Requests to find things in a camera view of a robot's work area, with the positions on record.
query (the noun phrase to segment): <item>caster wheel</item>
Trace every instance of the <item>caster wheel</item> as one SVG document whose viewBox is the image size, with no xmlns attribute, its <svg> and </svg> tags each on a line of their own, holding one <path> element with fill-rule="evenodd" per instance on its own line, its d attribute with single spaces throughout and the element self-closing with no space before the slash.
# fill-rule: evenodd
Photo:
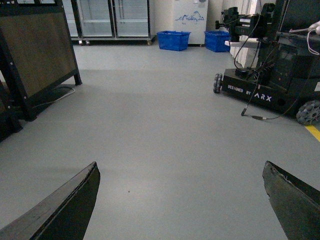
<svg viewBox="0 0 320 240">
<path fill-rule="evenodd" d="M 219 94 L 220 93 L 221 83 L 222 83 L 222 74 L 221 73 L 217 73 L 215 75 L 214 81 L 213 81 L 213 92 L 215 94 Z"/>
<path fill-rule="evenodd" d="M 308 101 L 302 105 L 296 114 L 296 120 L 305 126 L 318 123 L 320 120 L 320 101 Z"/>
</svg>

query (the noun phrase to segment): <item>mountain logo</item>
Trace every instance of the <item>mountain logo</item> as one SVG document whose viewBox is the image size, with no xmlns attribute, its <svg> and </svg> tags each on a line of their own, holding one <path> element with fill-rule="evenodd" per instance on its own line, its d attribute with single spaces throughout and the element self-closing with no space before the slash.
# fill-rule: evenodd
<svg viewBox="0 0 320 240">
<path fill-rule="evenodd" d="M 186 15 L 179 17 L 176 21 L 182 21 L 182 24 L 185 25 L 187 21 L 193 21 L 194 24 L 197 24 L 198 21 L 204 21 L 205 18 L 200 15 L 198 11 L 195 11 L 192 15 Z"/>
</svg>

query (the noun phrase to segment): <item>yellow floor marking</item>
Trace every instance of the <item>yellow floor marking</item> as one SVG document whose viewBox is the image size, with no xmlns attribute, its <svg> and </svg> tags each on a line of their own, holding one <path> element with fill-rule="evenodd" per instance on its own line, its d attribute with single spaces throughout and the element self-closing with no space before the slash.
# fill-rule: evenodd
<svg viewBox="0 0 320 240">
<path fill-rule="evenodd" d="M 320 131 L 315 126 L 305 126 L 305 128 L 320 142 Z"/>
</svg>

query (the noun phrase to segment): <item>display fridge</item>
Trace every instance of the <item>display fridge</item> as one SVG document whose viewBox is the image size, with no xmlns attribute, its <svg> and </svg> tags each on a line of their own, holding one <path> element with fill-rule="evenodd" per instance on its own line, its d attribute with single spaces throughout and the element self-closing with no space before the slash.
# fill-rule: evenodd
<svg viewBox="0 0 320 240">
<path fill-rule="evenodd" d="M 155 37 L 154 0 L 63 0 L 71 38 L 146 40 Z"/>
<path fill-rule="evenodd" d="M 189 44 L 204 45 L 208 0 L 174 0 L 173 30 L 191 32 Z"/>
</svg>

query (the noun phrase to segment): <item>blue basket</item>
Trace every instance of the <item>blue basket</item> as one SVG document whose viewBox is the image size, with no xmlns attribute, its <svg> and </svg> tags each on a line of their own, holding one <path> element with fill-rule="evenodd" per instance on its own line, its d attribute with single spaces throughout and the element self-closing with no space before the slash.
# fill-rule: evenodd
<svg viewBox="0 0 320 240">
<path fill-rule="evenodd" d="M 182 51 L 188 47 L 188 31 L 160 31 L 156 34 L 160 49 Z"/>
<path fill-rule="evenodd" d="M 225 45 L 229 40 L 229 33 L 226 31 L 205 31 L 205 47 L 216 53 L 229 52 L 230 46 Z"/>
</svg>

